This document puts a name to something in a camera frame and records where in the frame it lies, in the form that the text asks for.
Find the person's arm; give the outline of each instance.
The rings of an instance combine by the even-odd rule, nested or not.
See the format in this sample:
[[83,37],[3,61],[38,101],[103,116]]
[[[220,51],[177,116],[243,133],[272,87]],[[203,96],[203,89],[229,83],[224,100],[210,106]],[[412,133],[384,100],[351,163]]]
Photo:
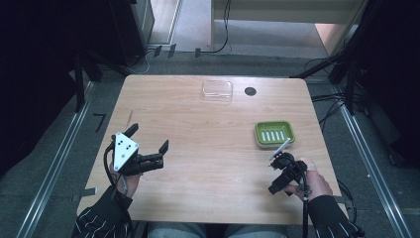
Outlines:
[[[306,180],[312,192],[309,194],[308,213],[319,238],[365,237],[364,230],[349,221],[337,204],[330,185],[318,174],[314,163],[302,161],[308,166]],[[285,191],[292,192],[303,199],[303,193],[296,191],[295,185],[289,185]]]
[[[112,165],[109,169],[116,181],[118,173],[113,170]],[[123,204],[128,209],[141,175],[120,178],[117,183],[118,191],[109,186],[93,206],[84,209],[77,217],[71,237],[127,237],[128,224],[124,222],[123,211],[114,198],[115,192],[120,193]]]

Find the black circle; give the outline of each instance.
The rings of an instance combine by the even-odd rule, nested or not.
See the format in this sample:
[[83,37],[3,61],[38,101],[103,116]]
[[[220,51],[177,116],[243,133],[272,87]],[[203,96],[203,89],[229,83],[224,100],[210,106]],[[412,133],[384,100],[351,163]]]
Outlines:
[[253,87],[247,87],[247,88],[245,88],[245,93],[249,96],[254,96],[254,95],[256,95],[257,91]]

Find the person's leg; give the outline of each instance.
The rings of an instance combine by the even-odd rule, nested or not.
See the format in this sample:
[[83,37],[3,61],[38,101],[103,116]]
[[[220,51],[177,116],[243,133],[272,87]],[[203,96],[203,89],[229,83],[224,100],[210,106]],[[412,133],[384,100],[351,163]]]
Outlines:
[[203,224],[182,222],[149,222],[149,238],[205,238]]
[[287,238],[287,228],[281,225],[231,224],[226,229],[229,238]]

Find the wooden table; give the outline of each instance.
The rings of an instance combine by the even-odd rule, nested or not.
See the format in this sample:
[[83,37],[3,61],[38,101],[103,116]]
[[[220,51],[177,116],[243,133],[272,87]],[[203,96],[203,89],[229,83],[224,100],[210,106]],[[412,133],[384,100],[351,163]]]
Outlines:
[[[203,100],[205,80],[233,83],[232,101]],[[257,90],[247,95],[247,87]],[[308,157],[340,195],[336,177],[308,93],[297,78],[191,75],[130,75],[108,125],[78,212],[108,187],[103,153],[112,134],[139,123],[132,139],[140,154],[153,154],[169,139],[164,168],[146,173],[134,195],[134,220],[214,223],[301,224],[302,202],[267,188],[281,171],[269,166],[272,150],[256,144],[261,121],[285,120],[294,131],[288,152]]]

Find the clear plastic container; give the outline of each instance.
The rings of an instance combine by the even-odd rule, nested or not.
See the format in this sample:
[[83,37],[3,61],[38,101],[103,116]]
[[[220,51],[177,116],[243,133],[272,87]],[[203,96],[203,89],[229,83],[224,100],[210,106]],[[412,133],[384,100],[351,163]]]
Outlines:
[[232,101],[233,83],[221,80],[206,80],[203,82],[201,96],[204,100]]

